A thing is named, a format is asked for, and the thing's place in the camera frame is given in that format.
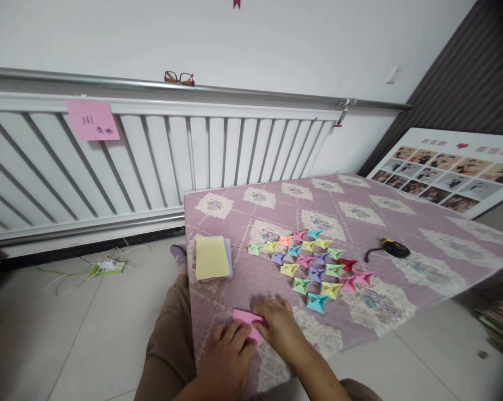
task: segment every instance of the khaki pants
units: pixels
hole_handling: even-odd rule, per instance
[[[135,401],[171,401],[196,377],[188,278],[180,275],[170,287],[161,314],[147,342],[144,371]],[[382,401],[365,385],[341,380],[352,401]]]

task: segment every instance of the white cable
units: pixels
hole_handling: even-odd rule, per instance
[[[75,290],[75,289],[76,289],[76,288],[78,288],[79,286],[81,286],[81,285],[83,285],[84,283],[86,283],[88,280],[90,280],[91,278],[93,278],[94,276],[96,276],[96,275],[100,272],[100,270],[101,270],[101,262],[102,262],[101,257],[102,257],[103,255],[105,255],[106,253],[111,252],[111,251],[114,251],[114,250],[120,250],[121,252],[120,252],[118,255],[115,255],[115,256],[114,256],[114,258],[117,258],[118,256],[124,255],[124,254],[126,254],[126,253],[128,253],[128,252],[131,252],[132,250],[137,249],[137,248],[147,248],[147,249],[150,251],[150,258],[149,258],[149,259],[148,259],[145,263],[143,263],[143,264],[141,264],[141,265],[138,265],[138,266],[129,266],[129,264],[127,264],[125,267],[141,267],[141,266],[143,266],[143,265],[148,264],[148,263],[151,261],[151,258],[153,257],[153,252],[152,252],[151,248],[150,248],[149,246],[147,246],[147,245],[139,245],[139,246],[136,246],[136,247],[134,247],[134,248],[131,248],[131,249],[127,250],[127,251],[122,251],[122,249],[121,249],[121,248],[115,247],[115,248],[112,248],[112,249],[110,249],[110,250],[108,250],[108,251],[105,251],[105,252],[103,252],[102,254],[100,254],[100,255],[97,257],[96,261],[95,261],[95,262],[93,262],[93,263],[90,263],[90,262],[86,261],[85,259],[83,259],[82,257],[79,257],[79,259],[81,259],[84,263],[88,264],[88,268],[86,268],[85,270],[82,270],[81,272],[76,272],[76,273],[64,273],[62,276],[57,277],[56,279],[54,279],[52,282],[50,282],[50,283],[46,286],[46,294],[47,294],[47,295],[49,295],[49,296],[52,296],[52,297],[60,297],[60,296],[62,296],[62,295],[64,295],[64,294],[69,293],[70,291]],[[77,284],[76,286],[74,286],[74,287],[72,287],[72,288],[69,288],[68,290],[63,291],[63,292],[60,292],[60,293],[59,293],[59,292],[57,292],[56,294],[53,294],[53,293],[49,292],[49,289],[50,289],[51,285],[53,285],[53,284],[54,284],[55,282],[57,282],[58,280],[60,280],[60,279],[62,279],[62,278],[64,278],[64,277],[68,277],[68,276],[78,276],[80,273],[81,273],[81,274],[82,274],[82,273],[88,273],[89,271],[91,271],[91,270],[92,270],[92,267],[93,267],[93,266],[98,265],[98,264],[99,264],[99,266],[98,266],[98,269],[96,270],[96,272],[95,272],[94,274],[92,274],[90,277],[88,277],[87,279],[85,279],[85,280],[81,281],[81,282],[80,282],[79,284]]]

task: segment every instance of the photo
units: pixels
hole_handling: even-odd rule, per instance
[[[485,160],[465,158],[457,163],[457,166],[455,166],[452,171],[454,173],[474,177],[475,175],[478,175],[483,170],[485,170],[491,164],[492,162],[486,162]]]
[[[426,164],[436,154],[437,152],[420,149],[417,151],[417,153],[415,153],[413,156],[410,157],[409,161],[418,164]]]
[[[399,175],[393,175],[389,181],[385,183],[385,185],[389,185],[390,187],[400,189],[407,182],[407,178],[400,177]]]
[[[381,166],[381,169],[384,171],[394,173],[396,170],[398,170],[400,168],[402,163],[403,162],[401,160],[390,159],[387,163],[385,163],[383,166]]]
[[[479,200],[454,195],[453,197],[441,203],[441,206],[444,206],[445,208],[453,210],[457,213],[465,213],[467,210],[470,210],[474,206],[476,206],[479,202]]]
[[[398,174],[412,177],[417,171],[420,170],[420,164],[406,163],[397,171]]]
[[[407,192],[408,194],[411,194],[413,196],[419,196],[427,187],[427,184],[411,180],[405,185],[405,187],[402,188],[402,191]]]
[[[472,180],[459,191],[461,195],[474,198],[474,199],[487,199],[489,196],[493,195],[499,189],[502,189],[503,185],[488,183],[481,180]]]
[[[461,156],[439,153],[431,161],[430,167],[435,167],[441,170],[449,170],[454,164],[459,162],[459,160],[461,160]]]
[[[438,170],[429,167],[424,167],[418,173],[416,173],[413,178],[415,178],[415,180],[417,181],[431,184],[442,174],[443,172],[440,172]]]
[[[469,177],[464,175],[448,173],[443,175],[436,183],[435,186],[449,189],[451,191],[458,190],[463,184],[470,181]]]
[[[422,195],[419,196],[419,198],[428,200],[433,203],[440,203],[443,201],[444,198],[446,198],[450,194],[451,192],[446,191],[444,189],[429,187],[424,191]]]
[[[486,173],[482,174],[480,178],[503,184],[503,164],[494,165]]]
[[[401,146],[396,152],[393,153],[393,157],[400,160],[407,160],[409,156],[413,154],[415,148],[408,148],[407,146]]]
[[[378,171],[372,179],[377,182],[384,183],[389,179],[389,177],[392,176],[392,173],[387,173],[382,170]]]

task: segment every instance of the eyeglasses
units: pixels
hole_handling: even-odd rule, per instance
[[[188,86],[194,86],[194,74],[189,74],[187,72],[183,72],[180,76],[179,79],[177,79],[177,74],[173,71],[166,71],[164,73],[164,80],[166,82],[172,82],[174,84],[180,83],[183,85],[188,85]]]

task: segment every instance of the pink tablecloth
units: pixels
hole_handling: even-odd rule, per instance
[[[503,268],[503,233],[355,175],[190,193],[185,196],[185,225],[196,363],[216,324],[229,321],[233,308],[249,310],[265,297],[281,295],[289,300],[307,339],[327,358],[376,340],[416,311]],[[279,273],[266,253],[248,254],[250,243],[275,241],[306,228],[324,230],[321,238],[332,239],[330,247],[346,250],[345,259],[359,261],[355,270],[374,272],[370,287],[357,284],[356,293],[341,290],[337,300],[327,301],[325,314],[305,306],[306,297],[291,288],[293,279]],[[197,283],[194,238],[216,235],[231,239],[234,276]],[[379,238],[395,239],[412,254],[397,259],[377,252],[364,263],[365,251],[378,246]],[[304,277],[305,269],[298,268],[296,276]],[[325,276],[325,280],[336,279]],[[311,284],[309,292],[319,294],[319,283]],[[263,343],[253,361],[246,396],[289,378],[287,366]]]

